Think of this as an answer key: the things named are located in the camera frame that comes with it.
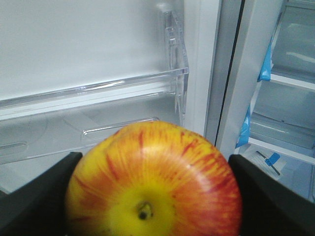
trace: blue clip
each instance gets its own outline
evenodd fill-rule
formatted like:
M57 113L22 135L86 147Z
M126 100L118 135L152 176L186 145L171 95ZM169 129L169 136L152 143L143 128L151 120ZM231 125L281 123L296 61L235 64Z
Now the blue clip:
M266 57L257 81L259 82L261 80L265 81L271 80L271 43L269 44Z
M251 105L248 106L244 123L242 125L240 138L235 148L239 148L240 146L248 143L250 132L251 132Z
M268 166L272 166L279 160L279 158L280 155L274 152L274 154L272 154L271 157L266 159L265 162L267 163Z

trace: red streak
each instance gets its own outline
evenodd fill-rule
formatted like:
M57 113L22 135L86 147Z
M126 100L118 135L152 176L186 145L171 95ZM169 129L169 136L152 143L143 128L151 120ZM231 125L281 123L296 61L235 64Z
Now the red streak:
M139 150L141 153L141 158L143 158L143 131L140 132L138 136L138 140L139 140Z
M90 187L86 185L82 180L80 180L78 176L74 175L74 178L82 188L90 189Z
M119 132L120 132L120 130L116 131L116 132L113 134L113 136L118 135Z
M183 142L183 137L184 137L185 133L182 131L181 132L181 143Z
M190 144L188 144L185 148L184 148L184 151L182 153L182 156L185 155L185 153L188 151L189 148L193 148L195 147L195 140L193 140Z
M118 177L118 174L117 174L117 172L116 172L116 170L115 170L114 163L112 162L112 160L110 159L110 157L109 157L108 155L106 155L106 161L107 161L107 164L108 164L108 167L109 167L110 172L112 173L112 175L114 176L114 178L115 178L116 180L118 180L119 177Z
M223 181L219 182L218 184L214 185L211 188L211 192L216 192L216 191L220 191L223 190L224 188L227 188L230 185L230 176L226 176Z

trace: door shelf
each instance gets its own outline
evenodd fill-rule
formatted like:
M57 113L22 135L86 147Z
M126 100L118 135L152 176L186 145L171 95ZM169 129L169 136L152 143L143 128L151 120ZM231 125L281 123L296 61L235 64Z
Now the door shelf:
M274 75L271 81L258 83L251 102L251 137L313 153L315 90L308 84Z
M309 82L296 80L296 79L292 79L292 78L280 76L280 75L275 75L275 74L271 74L270 82L315 93L314 83L309 83Z
M272 42L272 73L315 84L315 2L285 2Z
M270 177L315 203L315 158L253 138L250 138L248 144L236 151L256 164ZM280 158L274 164L274 167L280 172L280 175L266 165L264 158L257 155L256 151L267 157L270 157L273 153L279 154Z

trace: refrigerator door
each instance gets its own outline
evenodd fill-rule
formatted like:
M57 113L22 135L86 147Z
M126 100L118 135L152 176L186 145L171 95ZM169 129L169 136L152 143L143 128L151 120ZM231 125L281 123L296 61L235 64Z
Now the refrigerator door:
M268 21L265 11L270 13ZM245 2L216 137L225 156L242 154L311 202L315 202L314 20L313 2ZM269 45L272 56L266 61L272 62L271 76L258 82ZM240 135L246 144L239 145Z

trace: refrigerator shelf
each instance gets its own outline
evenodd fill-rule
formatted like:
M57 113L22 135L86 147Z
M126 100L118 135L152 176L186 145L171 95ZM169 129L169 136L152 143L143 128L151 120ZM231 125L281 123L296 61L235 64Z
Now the refrigerator shelf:
M315 2L285 3L272 42L272 73L315 84Z
M251 137L313 153L315 92L307 84L274 75L270 82L258 83L251 101Z
M1 175L22 176L16 167L32 163L25 171L35 177L47 169L42 159L53 164L47 160L70 151L85 154L132 122L184 125L189 67L179 6L79 0L69 11L64 1L0 4L7 10L1 18L7 33L0 49L7 59L1 64ZM26 27L29 21L35 23ZM16 37L17 27L23 37ZM22 47L10 51L12 45ZM14 188L3 179L0 190Z
M315 158L253 138L250 138L248 144L238 148L236 151L261 168L273 179L315 203ZM265 159L258 156L256 154L257 151L267 157L270 157L273 153L280 155L280 158L274 163L274 167L280 172L280 175L277 175L273 169L265 164Z
M302 89L302 90L306 90L310 92L315 92L315 84L301 81L301 80L292 79L285 76L271 74L270 82L284 85L284 86L290 86L290 87L294 87L297 89Z

